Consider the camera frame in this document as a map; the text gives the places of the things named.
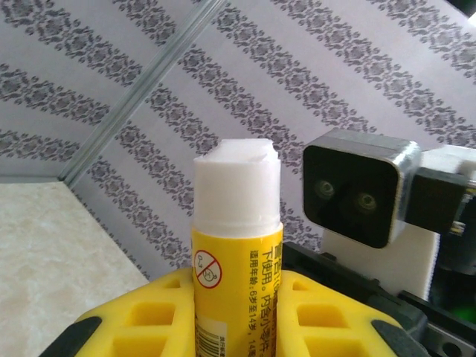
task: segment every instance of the beige tile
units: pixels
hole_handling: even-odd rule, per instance
[[[63,183],[0,184],[3,356],[38,356],[81,314],[145,283]]]

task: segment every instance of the camera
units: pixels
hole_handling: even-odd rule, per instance
[[[327,230],[384,248],[404,228],[421,160],[413,141],[334,129],[304,149],[304,213]]]

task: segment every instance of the no-mouth warning icon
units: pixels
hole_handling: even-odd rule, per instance
[[[207,251],[197,251],[193,259],[196,278],[204,288],[212,289],[222,280],[222,267]]]

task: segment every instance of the barcode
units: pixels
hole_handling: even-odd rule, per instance
[[[214,335],[197,326],[198,356],[225,357],[225,337]]]

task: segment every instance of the damask pattern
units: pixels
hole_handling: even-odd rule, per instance
[[[456,111],[435,97],[430,89],[422,87],[421,82],[393,59],[382,54],[379,48],[373,47],[369,39],[361,37],[341,18],[334,16],[328,7],[316,0],[270,0],[280,9],[288,13],[292,19],[324,46],[333,51],[349,67],[369,83],[375,83],[375,89],[391,100],[395,106],[416,124],[423,125],[430,135],[437,135],[440,143],[476,148],[476,128],[466,124],[466,119],[458,117]],[[232,21],[228,27],[233,29],[248,28],[253,25],[245,16],[229,16]],[[242,39],[240,46],[246,46],[249,39]]]
[[[172,92],[160,83],[157,89],[145,101],[150,108],[158,113],[165,123],[180,134],[180,138],[188,143],[198,155],[212,150],[219,141],[218,135],[210,132],[200,118],[194,117],[187,106],[179,102]]]
[[[280,124],[277,118],[273,118],[272,113],[263,108],[252,94],[245,92],[234,78],[228,77],[220,65],[212,63],[211,57],[195,46],[178,63],[193,79],[199,80],[199,84],[208,89],[208,93],[250,133],[273,140],[283,164],[291,167],[294,174],[300,172],[304,142],[298,141],[298,137],[287,126]]]
[[[476,84],[476,40],[426,0],[367,0]]]
[[[150,177],[156,180],[164,192],[172,196],[172,200],[185,210],[187,216],[193,213],[193,188],[190,180],[177,170],[170,159],[162,155],[151,140],[147,140],[140,129],[131,125],[130,122],[122,128],[116,136],[120,145],[134,157],[134,160],[142,164]]]
[[[253,22],[247,22],[246,16],[237,8],[227,7],[214,20],[217,29],[232,39],[234,44],[260,64],[267,75],[284,85],[286,91],[295,96],[302,105],[320,117],[327,126],[341,129],[375,132],[376,127],[369,126],[368,120],[358,116],[355,109],[335,92],[331,92],[326,83],[284,51],[270,36],[266,36]]]
[[[79,148],[79,143],[0,129],[0,157],[67,162]]]
[[[157,46],[165,45],[176,31],[177,24],[159,6],[158,0],[112,0],[112,3],[120,4],[119,10],[126,11],[127,18],[135,21]]]
[[[281,222],[283,223],[284,242],[294,242],[304,248],[318,251],[321,247],[321,237],[312,233],[311,227],[304,223],[304,219],[295,215],[294,210],[286,207],[281,201]]]
[[[142,71],[141,65],[91,28],[82,27],[81,21],[72,19],[65,9],[55,8],[51,0],[1,0],[0,8],[7,24],[25,28],[29,36],[37,36],[45,45],[54,45],[57,51],[122,86],[130,86]]]
[[[29,77],[25,71],[9,69],[4,63],[0,64],[0,99],[14,100],[17,105],[25,104],[27,108],[91,126],[99,124],[109,112],[107,105],[38,77]]]
[[[87,173],[171,267],[182,268],[190,265],[189,247],[184,246],[182,241],[175,237],[160,217],[154,214],[152,208],[111,168],[108,161],[99,157]]]

